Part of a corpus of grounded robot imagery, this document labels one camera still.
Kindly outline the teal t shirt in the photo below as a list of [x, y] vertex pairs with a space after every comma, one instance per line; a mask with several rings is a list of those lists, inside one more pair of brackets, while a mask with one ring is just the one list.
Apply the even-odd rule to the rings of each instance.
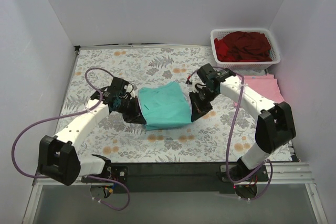
[[171, 129], [191, 124], [191, 108], [179, 83], [170, 82], [157, 88], [141, 88], [138, 92], [146, 129]]

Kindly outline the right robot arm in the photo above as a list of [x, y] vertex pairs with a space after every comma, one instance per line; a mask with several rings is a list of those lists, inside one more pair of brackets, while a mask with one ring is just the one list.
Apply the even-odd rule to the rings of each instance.
[[194, 122], [212, 110], [211, 102], [219, 95], [226, 96], [244, 109], [256, 122], [255, 143], [229, 170], [236, 180], [251, 180], [263, 162], [279, 147], [296, 137], [291, 106], [263, 97], [243, 83], [235, 74], [205, 78], [203, 85], [194, 84], [189, 93]]

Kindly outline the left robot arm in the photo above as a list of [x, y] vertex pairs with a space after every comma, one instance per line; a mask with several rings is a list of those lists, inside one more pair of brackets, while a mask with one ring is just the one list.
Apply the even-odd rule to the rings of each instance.
[[111, 161], [92, 154], [80, 158], [77, 151], [92, 130], [111, 112], [118, 112], [128, 123], [146, 124], [139, 99], [89, 100], [87, 109], [54, 136], [44, 136], [39, 143], [38, 172], [70, 186], [78, 177], [94, 175], [100, 182], [111, 178]]

